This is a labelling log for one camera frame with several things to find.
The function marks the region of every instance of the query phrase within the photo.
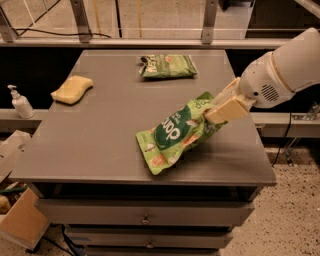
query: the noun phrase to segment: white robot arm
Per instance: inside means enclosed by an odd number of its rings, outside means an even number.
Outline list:
[[[320,83],[320,33],[310,28],[252,62],[213,100],[211,123],[242,118],[252,106],[272,108]]]

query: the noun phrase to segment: crumpled chip bag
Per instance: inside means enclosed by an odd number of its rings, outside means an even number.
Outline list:
[[[139,73],[144,78],[181,78],[197,74],[190,56],[176,54],[152,54],[140,57],[143,67]]]
[[[181,155],[199,145],[224,124],[211,124],[204,114],[214,105],[213,97],[205,92],[198,98],[190,100],[157,127],[136,134],[140,149],[154,175],[173,166]]]

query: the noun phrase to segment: gray drawer cabinet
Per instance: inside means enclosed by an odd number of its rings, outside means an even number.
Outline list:
[[[86,255],[218,256],[260,190],[276,184],[250,116],[151,174],[135,134],[234,79],[223,50],[171,51],[192,56],[194,79],[140,78],[137,57],[168,49],[83,51],[71,75],[91,78],[93,88],[78,104],[52,104],[12,171]]]
[[[240,226],[254,209],[247,202],[56,199],[36,206],[52,223],[140,226]]]
[[[206,249],[137,249],[89,247],[86,255],[90,256],[220,256],[219,250]]]
[[[168,230],[165,228],[67,228],[76,244],[153,248],[224,248],[232,239],[230,232]]]

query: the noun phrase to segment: snack bag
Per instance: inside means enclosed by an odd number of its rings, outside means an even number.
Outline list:
[[[204,114],[214,105],[205,92],[157,127],[136,134],[144,158],[154,175],[174,165],[187,150],[210,138],[224,124],[211,124]]]
[[[144,78],[177,78],[197,74],[189,56],[155,54],[143,56],[140,59],[144,65],[139,73]]]

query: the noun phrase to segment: white bottle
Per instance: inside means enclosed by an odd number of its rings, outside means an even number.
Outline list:
[[[22,95],[20,95],[16,90],[17,86],[8,85],[8,88],[11,90],[12,95],[12,105],[17,110],[18,114],[23,119],[28,119],[34,116],[34,110],[30,105],[28,99]]]

